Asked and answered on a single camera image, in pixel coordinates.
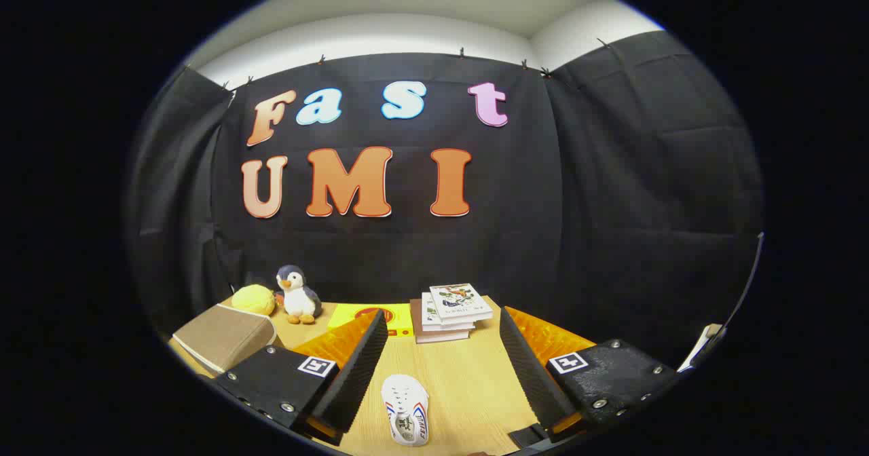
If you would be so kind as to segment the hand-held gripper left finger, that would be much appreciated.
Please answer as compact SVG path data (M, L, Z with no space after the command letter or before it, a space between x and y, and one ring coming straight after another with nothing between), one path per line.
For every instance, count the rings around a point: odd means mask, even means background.
M268 345L212 385L252 415L338 446L387 339L384 311L375 309L294 349Z

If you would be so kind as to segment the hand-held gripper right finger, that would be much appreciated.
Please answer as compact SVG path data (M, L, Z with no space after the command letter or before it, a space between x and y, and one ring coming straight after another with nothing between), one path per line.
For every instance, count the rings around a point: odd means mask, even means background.
M552 442L618 424L677 379L676 370L622 339L595 343L512 307L502 308L500 338Z

